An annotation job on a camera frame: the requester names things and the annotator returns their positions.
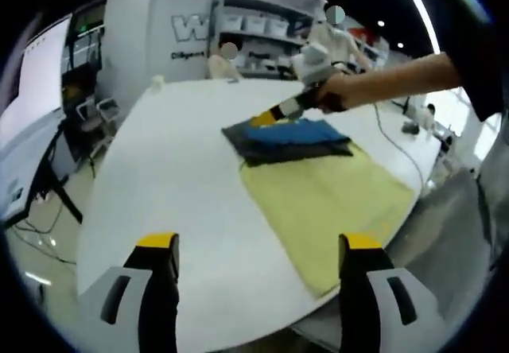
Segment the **person's right hand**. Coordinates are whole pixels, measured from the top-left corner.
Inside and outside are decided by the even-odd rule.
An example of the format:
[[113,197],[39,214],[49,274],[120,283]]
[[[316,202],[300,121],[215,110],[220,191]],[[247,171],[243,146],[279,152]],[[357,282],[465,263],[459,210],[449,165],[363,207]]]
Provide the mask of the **person's right hand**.
[[336,73],[320,85],[316,107],[322,112],[342,112],[359,106],[359,86],[355,76]]

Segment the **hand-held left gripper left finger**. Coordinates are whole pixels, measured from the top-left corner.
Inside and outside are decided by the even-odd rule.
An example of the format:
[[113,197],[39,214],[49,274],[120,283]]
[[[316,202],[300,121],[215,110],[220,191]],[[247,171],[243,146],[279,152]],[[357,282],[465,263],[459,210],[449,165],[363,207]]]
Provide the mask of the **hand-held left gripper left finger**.
[[176,352],[179,235],[139,239],[80,295],[85,352]]

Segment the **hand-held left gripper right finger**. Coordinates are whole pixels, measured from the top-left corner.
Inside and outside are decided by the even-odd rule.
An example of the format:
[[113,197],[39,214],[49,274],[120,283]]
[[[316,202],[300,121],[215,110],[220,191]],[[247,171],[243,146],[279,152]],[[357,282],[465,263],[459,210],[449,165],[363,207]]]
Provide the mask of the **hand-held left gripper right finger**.
[[382,245],[339,235],[341,352],[437,352],[445,321],[437,298]]

